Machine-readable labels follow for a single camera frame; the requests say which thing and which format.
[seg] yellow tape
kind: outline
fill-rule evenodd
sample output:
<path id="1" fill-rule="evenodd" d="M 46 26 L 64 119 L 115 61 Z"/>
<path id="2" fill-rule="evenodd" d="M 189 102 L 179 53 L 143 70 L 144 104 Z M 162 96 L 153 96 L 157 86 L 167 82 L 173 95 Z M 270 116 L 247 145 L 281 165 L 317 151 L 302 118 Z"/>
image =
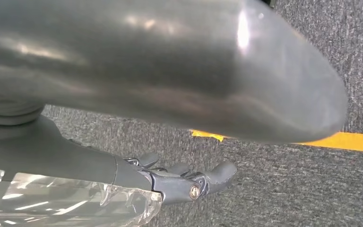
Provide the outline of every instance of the yellow tape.
<path id="1" fill-rule="evenodd" d="M 219 141 L 223 141 L 226 136 L 216 135 L 213 133 L 208 133 L 204 131 L 191 130 L 193 136 L 199 137 L 212 137 Z M 309 143 L 300 143 L 301 145 L 316 146 L 324 148 L 337 148 L 346 150 L 356 150 L 363 151 L 363 134 L 359 133 L 348 133 L 348 132 L 338 132 L 335 135 Z"/>
<path id="2" fill-rule="evenodd" d="M 204 131 L 198 131 L 198 130 L 190 130 L 190 131 L 192 132 L 192 136 L 212 137 L 212 138 L 219 140 L 220 142 L 222 142 L 223 139 L 226 138 L 226 136 L 216 135 L 216 134 L 204 132 Z"/>

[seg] glossy gray surface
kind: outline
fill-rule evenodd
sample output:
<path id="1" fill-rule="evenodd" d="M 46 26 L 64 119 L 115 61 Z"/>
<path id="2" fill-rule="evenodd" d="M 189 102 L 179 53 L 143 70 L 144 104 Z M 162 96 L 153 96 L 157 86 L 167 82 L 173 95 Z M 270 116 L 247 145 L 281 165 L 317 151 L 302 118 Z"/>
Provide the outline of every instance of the glossy gray surface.
<path id="1" fill-rule="evenodd" d="M 335 70 L 257 0 L 0 2 L 0 98 L 0 117 L 49 103 L 271 142 L 346 115 Z"/>
<path id="2" fill-rule="evenodd" d="M 363 133 L 363 0 L 278 0 L 277 12 L 328 56 L 349 93 L 346 131 Z M 149 227 L 363 227 L 363 152 L 192 138 L 185 130 L 48 108 L 67 137 L 116 154 L 158 152 L 210 168 L 238 166 L 234 187 L 194 204 L 164 207 Z"/>

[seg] prosthetic hand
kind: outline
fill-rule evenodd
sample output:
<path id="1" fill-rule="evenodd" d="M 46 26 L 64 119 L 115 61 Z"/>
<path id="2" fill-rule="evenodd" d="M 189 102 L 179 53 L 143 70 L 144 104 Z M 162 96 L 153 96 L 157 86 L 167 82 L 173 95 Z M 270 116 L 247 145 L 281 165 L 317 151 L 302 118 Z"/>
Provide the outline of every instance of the prosthetic hand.
<path id="1" fill-rule="evenodd" d="M 162 205 L 195 201 L 225 189 L 236 168 L 152 168 L 159 157 L 117 155 L 63 138 L 40 116 L 0 126 L 0 226 L 140 226 Z"/>

